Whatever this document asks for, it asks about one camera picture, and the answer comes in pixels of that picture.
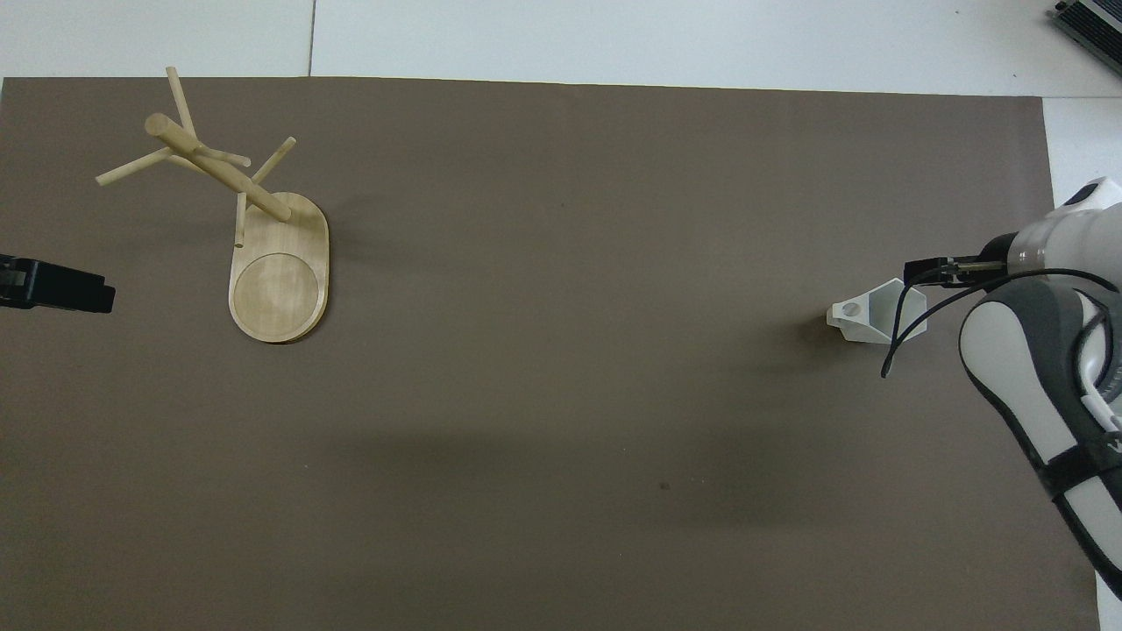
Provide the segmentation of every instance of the wooden peg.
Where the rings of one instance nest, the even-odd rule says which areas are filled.
[[[233,247],[240,248],[246,240],[246,193],[238,193],[238,208],[233,221]]]
[[[199,168],[197,166],[195,166],[193,163],[191,163],[190,161],[187,161],[187,158],[180,157],[180,156],[169,156],[167,158],[167,162],[169,162],[171,164],[174,164],[175,166],[182,166],[184,168],[190,168],[191,171],[194,171],[195,173],[202,173],[203,175],[206,175],[205,171],[203,171],[202,168]]]
[[[174,152],[172,152],[171,147],[164,147],[163,149],[155,150],[144,157],[138,157],[128,164],[122,164],[112,171],[107,171],[105,173],[94,177],[94,180],[96,180],[98,184],[101,184],[102,186],[112,184],[121,177],[132,175],[134,173],[148,168],[154,164],[159,164],[160,162],[172,157],[172,155],[174,155]]]
[[[273,152],[273,155],[269,156],[269,159],[265,161],[265,164],[263,164],[261,167],[257,170],[257,173],[254,174],[252,177],[254,183],[260,184],[261,181],[265,180],[265,176],[268,175],[270,171],[273,171],[273,167],[275,167],[277,163],[280,162],[280,158],[283,158],[285,154],[288,153],[288,149],[291,149],[295,144],[296,139],[293,138],[292,136],[288,136],[288,138],[284,143],[280,143],[280,146],[277,147],[277,150]]]
[[[154,113],[144,124],[145,131],[163,140],[176,154],[183,156],[199,168],[205,171],[211,177],[218,180],[236,193],[246,193],[249,201],[257,208],[270,214],[277,221],[288,221],[292,210],[272,193],[256,184],[245,173],[238,171],[232,164],[209,158],[195,153],[195,148],[203,146],[197,138],[191,136],[185,129],[175,124],[167,115]]]
[[[187,134],[195,136],[195,124],[191,120],[191,112],[187,110],[187,98],[183,95],[183,85],[180,84],[180,73],[175,66],[167,66],[167,81],[172,84],[172,98],[175,99],[175,109],[180,110],[180,122]]]
[[[228,162],[237,166],[249,167],[251,162],[246,156],[239,156],[238,154],[231,154],[230,152],[220,152],[218,149],[212,149],[205,145],[199,145],[195,147],[195,153],[201,156],[206,156],[209,158],[220,159],[222,162]]]

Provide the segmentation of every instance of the black cable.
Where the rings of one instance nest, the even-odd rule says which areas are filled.
[[[993,278],[992,281],[986,281],[984,283],[980,283],[978,285],[975,285],[975,286],[969,287],[967,290],[963,290],[963,291],[956,293],[955,295],[953,295],[953,296],[944,300],[942,302],[936,304],[931,309],[928,309],[927,311],[925,311],[922,316],[920,316],[919,318],[917,318],[911,324],[909,324],[907,328],[904,328],[903,332],[901,332],[899,336],[895,335],[895,330],[899,328],[899,323],[900,323],[899,322],[900,310],[898,310],[896,311],[898,320],[896,320],[895,324],[892,327],[893,336],[892,336],[892,339],[890,340],[890,344],[889,344],[889,353],[884,356],[884,364],[881,365],[881,378],[886,378],[889,376],[889,372],[892,371],[892,357],[896,354],[896,349],[900,348],[900,345],[903,344],[903,341],[905,339],[908,339],[908,336],[912,331],[916,330],[916,327],[920,326],[925,320],[927,320],[928,318],[930,318],[936,311],[942,309],[944,307],[947,307],[948,304],[950,304],[953,302],[957,302],[957,301],[959,301],[959,300],[962,300],[962,299],[971,295],[972,293],[977,293],[977,292],[985,291],[985,290],[992,290],[994,287],[999,287],[1001,285],[1004,285],[1005,283],[1008,283],[1010,281],[1015,281],[1018,278],[1024,278],[1027,276],[1046,276],[1046,275],[1075,276],[1077,278],[1085,278],[1085,280],[1091,281],[1091,282],[1093,282],[1095,284],[1102,285],[1103,287],[1105,287],[1109,291],[1112,291],[1112,292],[1115,292],[1115,293],[1118,293],[1118,291],[1119,291],[1119,289],[1116,286],[1114,286],[1114,283],[1111,283],[1106,278],[1103,278],[1102,276],[1097,276],[1097,275],[1092,274],[1089,272],[1083,272],[1082,269],[1068,269],[1068,268],[1065,268],[1065,267],[1047,267],[1047,268],[1043,268],[1043,269],[1031,269],[1029,272],[1018,272],[1017,274],[1010,274],[1008,276],[1002,276],[1000,278]]]
[[[955,272],[957,269],[958,265],[955,263],[950,263],[947,265],[940,265],[939,267],[932,267],[931,269],[928,269],[920,274],[916,274],[911,278],[908,278],[908,282],[904,283],[903,291],[900,292],[900,298],[896,299],[896,316],[892,320],[892,337],[889,338],[889,341],[894,341],[896,339],[896,333],[900,332],[900,318],[903,317],[904,300],[908,298],[908,290],[912,289],[913,286],[920,284],[920,282],[926,281],[932,276],[938,276],[944,272]]]
[[[1079,335],[1076,336],[1075,338],[1075,344],[1073,345],[1072,348],[1072,368],[1073,368],[1073,374],[1075,375],[1075,383],[1079,392],[1082,392],[1083,394],[1091,394],[1089,392],[1086,392],[1083,387],[1083,371],[1080,369],[1079,366],[1079,358],[1083,357],[1083,350],[1086,348],[1087,340],[1091,339],[1091,335],[1095,332],[1095,329],[1098,328],[1100,324],[1106,323],[1106,311],[1105,307],[1100,304],[1098,301],[1092,299],[1086,294],[1084,294],[1084,298],[1091,301],[1095,305],[1095,308],[1098,309],[1098,311],[1095,312],[1095,314],[1091,318],[1091,320],[1086,324],[1083,326],[1082,329],[1079,329]],[[1111,339],[1109,330],[1104,331],[1104,333],[1106,335],[1106,339]],[[1098,383],[1103,381],[1103,376],[1106,374],[1106,368],[1109,367],[1110,367],[1110,357],[1104,357],[1103,366],[1098,369],[1098,375],[1096,375],[1095,378],[1092,381],[1092,385],[1094,387],[1096,388],[1098,387]]]

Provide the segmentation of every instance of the brown surface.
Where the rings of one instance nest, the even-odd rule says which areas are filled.
[[[185,80],[324,211],[331,304],[227,311],[233,195],[167,82],[4,81],[2,629],[1093,629],[1089,566],[959,367],[826,308],[1049,210],[1037,99]],[[932,295],[945,292],[934,290]]]

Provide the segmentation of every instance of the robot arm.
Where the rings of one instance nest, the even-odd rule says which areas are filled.
[[[1122,296],[1040,277],[993,291],[959,337],[974,385],[1004,418],[1092,565],[1122,597]]]
[[[1068,275],[1018,277],[1057,268]],[[1122,598],[1122,294],[1105,287],[1122,285],[1122,188],[1094,180],[977,256],[911,262],[904,280],[992,290],[963,322],[963,365]]]

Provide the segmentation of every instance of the black strap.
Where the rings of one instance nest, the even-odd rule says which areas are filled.
[[[1109,431],[1048,460],[1037,469],[1037,475],[1048,496],[1056,500],[1077,485],[1116,468],[1122,468],[1122,431]]]

